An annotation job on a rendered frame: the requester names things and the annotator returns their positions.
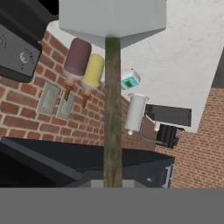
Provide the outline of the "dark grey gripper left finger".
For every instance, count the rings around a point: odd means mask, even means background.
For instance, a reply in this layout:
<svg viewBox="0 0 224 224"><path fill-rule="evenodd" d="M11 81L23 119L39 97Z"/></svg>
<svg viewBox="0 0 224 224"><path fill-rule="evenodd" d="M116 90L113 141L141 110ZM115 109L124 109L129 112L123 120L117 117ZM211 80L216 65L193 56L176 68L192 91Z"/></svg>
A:
<svg viewBox="0 0 224 224"><path fill-rule="evenodd" d="M68 187L73 188L103 188L103 181L100 179L92 179L89 181L81 182L73 182L72 184L69 184Z"/></svg>

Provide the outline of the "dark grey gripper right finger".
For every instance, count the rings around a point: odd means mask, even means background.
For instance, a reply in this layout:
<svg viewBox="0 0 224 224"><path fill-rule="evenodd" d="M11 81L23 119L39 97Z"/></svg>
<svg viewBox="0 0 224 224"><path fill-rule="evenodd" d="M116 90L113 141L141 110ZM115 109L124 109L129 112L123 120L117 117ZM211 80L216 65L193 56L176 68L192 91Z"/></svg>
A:
<svg viewBox="0 0 224 224"><path fill-rule="evenodd" d="M123 188L144 188L144 185L135 181L134 179L124 179L122 181Z"/></svg>

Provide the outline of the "wooden-handled spatula with white head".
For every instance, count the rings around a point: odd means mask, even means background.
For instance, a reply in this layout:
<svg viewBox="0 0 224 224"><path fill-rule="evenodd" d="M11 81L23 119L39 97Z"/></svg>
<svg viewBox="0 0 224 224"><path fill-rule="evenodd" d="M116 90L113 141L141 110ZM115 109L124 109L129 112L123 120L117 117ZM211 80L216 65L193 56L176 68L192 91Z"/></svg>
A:
<svg viewBox="0 0 224 224"><path fill-rule="evenodd" d="M103 185L121 187L121 50L163 31L167 0L59 0L59 28L105 50Z"/></svg>

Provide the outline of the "white cylinder container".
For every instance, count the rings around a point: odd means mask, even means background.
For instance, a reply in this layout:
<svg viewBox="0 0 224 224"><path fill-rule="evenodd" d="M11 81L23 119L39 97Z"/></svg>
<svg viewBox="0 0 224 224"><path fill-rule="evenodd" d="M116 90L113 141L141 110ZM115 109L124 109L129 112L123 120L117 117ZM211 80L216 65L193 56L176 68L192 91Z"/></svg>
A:
<svg viewBox="0 0 224 224"><path fill-rule="evenodd" d="M128 114L126 116L124 128L130 136L138 132L144 116L145 106L149 98L143 94L128 94L130 99Z"/></svg>

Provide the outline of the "black appliance with grey tube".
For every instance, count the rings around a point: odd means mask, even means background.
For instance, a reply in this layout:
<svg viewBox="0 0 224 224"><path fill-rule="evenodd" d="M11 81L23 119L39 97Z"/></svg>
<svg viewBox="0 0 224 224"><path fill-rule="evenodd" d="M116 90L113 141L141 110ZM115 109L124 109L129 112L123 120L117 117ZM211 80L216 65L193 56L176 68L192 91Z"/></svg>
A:
<svg viewBox="0 0 224 224"><path fill-rule="evenodd" d="M144 120L150 118L157 132L155 139L145 137L143 134ZM190 108L176 108L147 104L143 112L143 120L140 128L140 136L149 142L172 149L178 144L177 132L184 131L184 126L190 127L192 123L192 110Z"/></svg>

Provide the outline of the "white and teal small box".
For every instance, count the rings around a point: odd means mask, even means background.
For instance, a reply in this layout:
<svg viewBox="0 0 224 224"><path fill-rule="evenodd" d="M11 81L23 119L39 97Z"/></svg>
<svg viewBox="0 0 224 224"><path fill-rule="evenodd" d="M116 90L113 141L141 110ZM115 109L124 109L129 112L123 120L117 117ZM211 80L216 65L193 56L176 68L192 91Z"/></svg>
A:
<svg viewBox="0 0 224 224"><path fill-rule="evenodd" d="M124 69L121 73L122 90L129 90L140 83L140 76L134 69Z"/></svg>

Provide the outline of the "yellow squeeze bottle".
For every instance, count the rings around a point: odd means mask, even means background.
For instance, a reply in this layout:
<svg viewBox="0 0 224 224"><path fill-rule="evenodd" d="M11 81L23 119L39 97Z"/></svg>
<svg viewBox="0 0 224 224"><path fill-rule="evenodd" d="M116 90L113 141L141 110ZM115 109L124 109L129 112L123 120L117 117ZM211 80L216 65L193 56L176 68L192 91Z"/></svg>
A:
<svg viewBox="0 0 224 224"><path fill-rule="evenodd" d="M85 108L91 93L95 91L101 82L102 72L104 68L104 58L98 54L91 54L87 63L86 72L81 79L83 87L82 107Z"/></svg>

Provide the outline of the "brown squeeze bottle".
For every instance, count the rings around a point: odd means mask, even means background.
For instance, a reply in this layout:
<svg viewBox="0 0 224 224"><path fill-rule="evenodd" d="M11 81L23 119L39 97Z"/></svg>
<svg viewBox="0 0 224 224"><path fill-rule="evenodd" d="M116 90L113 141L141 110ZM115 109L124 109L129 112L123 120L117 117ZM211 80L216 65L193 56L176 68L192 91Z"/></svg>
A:
<svg viewBox="0 0 224 224"><path fill-rule="evenodd" d="M62 72L66 76L64 99L67 100L76 81L80 80L88 65L92 46L85 40L75 38L68 50Z"/></svg>

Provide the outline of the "black appliance with round knobs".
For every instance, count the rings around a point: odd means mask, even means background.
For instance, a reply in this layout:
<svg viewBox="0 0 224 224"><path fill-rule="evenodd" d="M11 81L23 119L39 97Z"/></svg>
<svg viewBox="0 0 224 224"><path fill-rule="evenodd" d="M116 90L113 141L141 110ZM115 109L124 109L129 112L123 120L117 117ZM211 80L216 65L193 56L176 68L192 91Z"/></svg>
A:
<svg viewBox="0 0 224 224"><path fill-rule="evenodd" d="M29 83L53 15L41 0L0 0L0 77Z"/></svg>

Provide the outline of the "grey wall socket plate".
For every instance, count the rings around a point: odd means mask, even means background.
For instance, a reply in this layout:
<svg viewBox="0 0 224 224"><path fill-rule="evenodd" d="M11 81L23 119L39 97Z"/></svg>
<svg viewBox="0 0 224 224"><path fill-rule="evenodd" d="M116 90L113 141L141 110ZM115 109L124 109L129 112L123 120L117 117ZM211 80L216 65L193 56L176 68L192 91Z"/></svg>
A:
<svg viewBox="0 0 224 224"><path fill-rule="evenodd" d="M46 82L42 91L42 95L38 101L36 112L51 116L53 114L59 94L59 87L50 82Z"/></svg>
<svg viewBox="0 0 224 224"><path fill-rule="evenodd" d="M70 117L70 113L71 113L73 105L74 105L74 96L72 94L69 95L67 100L62 98L60 101L56 116L59 119L68 120Z"/></svg>

